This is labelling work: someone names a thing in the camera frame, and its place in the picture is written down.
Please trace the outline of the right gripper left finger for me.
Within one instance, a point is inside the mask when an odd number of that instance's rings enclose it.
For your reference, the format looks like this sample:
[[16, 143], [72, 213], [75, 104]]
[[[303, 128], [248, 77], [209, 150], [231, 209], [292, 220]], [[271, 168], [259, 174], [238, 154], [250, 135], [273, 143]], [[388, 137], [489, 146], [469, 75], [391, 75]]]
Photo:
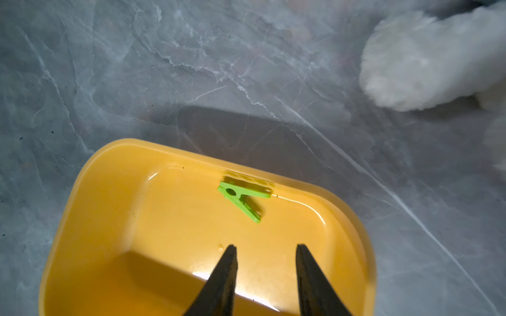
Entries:
[[224, 251], [212, 274], [184, 316], [232, 315], [237, 271], [237, 248], [231, 244]]

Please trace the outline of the yellow plastic storage box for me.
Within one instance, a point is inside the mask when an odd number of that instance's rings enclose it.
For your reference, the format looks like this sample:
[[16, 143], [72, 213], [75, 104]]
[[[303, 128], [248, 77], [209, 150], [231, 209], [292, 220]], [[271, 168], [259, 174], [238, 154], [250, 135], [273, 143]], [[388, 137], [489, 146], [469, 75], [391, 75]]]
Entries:
[[[220, 182], [268, 191], [248, 218]], [[318, 186], [135, 139], [80, 171], [43, 273], [40, 315], [183, 315], [229, 245], [233, 315], [298, 315], [304, 244], [352, 315], [372, 315], [376, 262], [350, 207]]]

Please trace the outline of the white teddy bear blue shirt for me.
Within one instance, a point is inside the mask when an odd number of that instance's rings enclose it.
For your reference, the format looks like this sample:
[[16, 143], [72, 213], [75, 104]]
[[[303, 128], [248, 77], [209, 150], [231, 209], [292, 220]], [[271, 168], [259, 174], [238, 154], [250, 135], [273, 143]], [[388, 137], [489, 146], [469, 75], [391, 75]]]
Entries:
[[473, 96], [496, 114], [485, 143], [505, 171], [505, 2], [439, 19], [413, 11], [381, 21], [359, 84], [378, 107], [418, 111]]

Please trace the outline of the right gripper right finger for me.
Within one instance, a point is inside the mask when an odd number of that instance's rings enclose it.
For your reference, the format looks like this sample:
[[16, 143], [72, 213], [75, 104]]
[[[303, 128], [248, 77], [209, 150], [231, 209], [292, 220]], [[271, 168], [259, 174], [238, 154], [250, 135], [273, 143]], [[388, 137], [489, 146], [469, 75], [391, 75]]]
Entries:
[[296, 247], [296, 277], [301, 315], [352, 316], [304, 244]]

